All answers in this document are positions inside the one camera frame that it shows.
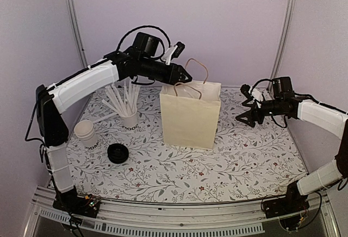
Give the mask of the beige paper takeout bag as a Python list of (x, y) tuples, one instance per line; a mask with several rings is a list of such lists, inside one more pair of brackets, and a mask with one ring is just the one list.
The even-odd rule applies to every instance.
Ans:
[(163, 85), (159, 94), (164, 143), (212, 150), (218, 126), (221, 84), (203, 81)]

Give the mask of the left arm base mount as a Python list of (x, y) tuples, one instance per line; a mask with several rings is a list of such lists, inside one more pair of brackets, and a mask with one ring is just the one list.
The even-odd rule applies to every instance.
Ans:
[(72, 190), (65, 193), (56, 191), (53, 208), (73, 215), (96, 218), (100, 208), (100, 201), (101, 199), (98, 196), (92, 194), (78, 196), (77, 189), (74, 186)]

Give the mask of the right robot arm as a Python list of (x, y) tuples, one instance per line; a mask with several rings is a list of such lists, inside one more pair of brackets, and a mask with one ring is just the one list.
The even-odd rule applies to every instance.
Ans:
[(347, 113), (317, 101), (310, 94), (296, 93), (290, 77), (278, 77), (269, 82), (273, 91), (271, 100), (265, 100), (256, 86), (241, 86), (240, 91), (246, 97), (242, 105), (249, 110), (238, 115), (237, 121), (255, 127), (267, 116), (283, 116), (314, 124), (340, 139), (338, 154), (332, 161), (288, 185), (281, 208), (285, 213), (293, 213), (308, 194), (347, 179)]

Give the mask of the stack of white paper cups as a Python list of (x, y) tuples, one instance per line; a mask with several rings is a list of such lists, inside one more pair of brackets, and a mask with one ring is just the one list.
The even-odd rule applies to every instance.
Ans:
[(78, 122), (74, 127), (74, 133), (86, 149), (93, 150), (99, 146), (98, 135), (92, 121), (82, 120)]

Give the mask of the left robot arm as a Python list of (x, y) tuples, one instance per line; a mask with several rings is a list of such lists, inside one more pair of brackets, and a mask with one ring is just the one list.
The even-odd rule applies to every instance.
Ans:
[(182, 42), (164, 48), (161, 55), (156, 51), (163, 44), (162, 39), (141, 32), (143, 26), (134, 28), (136, 32), (133, 44), (125, 49), (116, 50), (103, 56), (98, 62), (48, 87), (36, 88), (36, 100), (31, 119), (36, 119), (40, 137), (37, 141), (43, 148), (47, 168), (53, 178), (54, 189), (60, 204), (69, 212), (77, 211), (81, 198), (70, 175), (66, 145), (69, 129), (62, 113), (80, 99), (112, 83), (132, 79), (137, 85), (139, 76), (148, 78), (151, 83), (161, 82), (175, 85), (188, 83), (192, 76), (182, 65), (172, 63), (185, 49)]

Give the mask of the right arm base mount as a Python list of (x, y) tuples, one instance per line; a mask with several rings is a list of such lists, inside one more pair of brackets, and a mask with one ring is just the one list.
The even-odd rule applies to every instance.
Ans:
[(308, 195), (301, 195), (297, 187), (297, 181), (287, 186), (284, 197), (262, 201), (260, 207), (267, 219), (289, 215), (295, 212), (304, 211), (309, 208)]

